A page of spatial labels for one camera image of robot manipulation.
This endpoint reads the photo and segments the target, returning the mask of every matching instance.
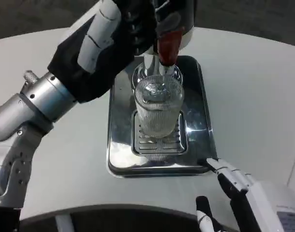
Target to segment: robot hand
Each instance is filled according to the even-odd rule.
[[[196,198],[196,210],[200,232],[225,232],[223,226],[212,216],[207,197]]]
[[[149,0],[103,0],[69,29],[48,70],[78,102],[91,101],[153,45],[156,26]]]
[[[222,159],[208,158],[199,163],[217,175],[222,190],[231,199],[230,206],[241,232],[295,231],[295,193],[287,186],[257,181]],[[197,198],[197,215],[202,215],[198,210],[207,208],[206,204]]]

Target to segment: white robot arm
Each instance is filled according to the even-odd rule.
[[[217,175],[221,188],[231,199],[241,232],[295,231],[295,193],[287,186],[256,181],[251,174],[222,159],[209,158],[200,163]],[[204,214],[211,217],[209,210],[205,210],[209,207],[200,206],[202,202],[197,199],[198,219]],[[201,220],[199,225],[203,232],[214,231],[206,220]]]

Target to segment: gray floor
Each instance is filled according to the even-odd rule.
[[[0,0],[0,39],[70,26],[96,0]],[[295,0],[199,0],[196,26],[295,45]]]

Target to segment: white panel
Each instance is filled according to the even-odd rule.
[[[121,13],[119,8],[112,0],[104,0],[100,11],[111,20],[120,20]]]
[[[102,1],[97,2],[92,8],[89,9],[82,17],[80,17],[67,31],[64,33],[60,43],[64,42],[69,36],[76,32],[83,26],[90,18],[92,18],[99,10]]]
[[[109,20],[103,17],[101,13],[97,13],[89,27],[88,35],[93,38],[99,47],[108,47],[113,43],[111,36],[119,22],[120,17],[115,20]]]
[[[102,49],[97,47],[90,37],[85,36],[78,56],[78,64],[89,73],[95,72],[97,59],[101,51]]]

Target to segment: coffee machine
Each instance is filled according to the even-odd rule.
[[[163,30],[183,29],[180,49],[192,38],[196,0],[154,0],[159,23],[174,13]],[[165,138],[146,136],[140,128],[134,89],[145,77],[169,73],[184,88],[184,103],[173,132]],[[110,91],[107,167],[117,177],[196,175],[208,169],[199,164],[216,158],[204,80],[199,63],[189,56],[178,56],[175,65],[164,67],[157,46],[126,67]]]

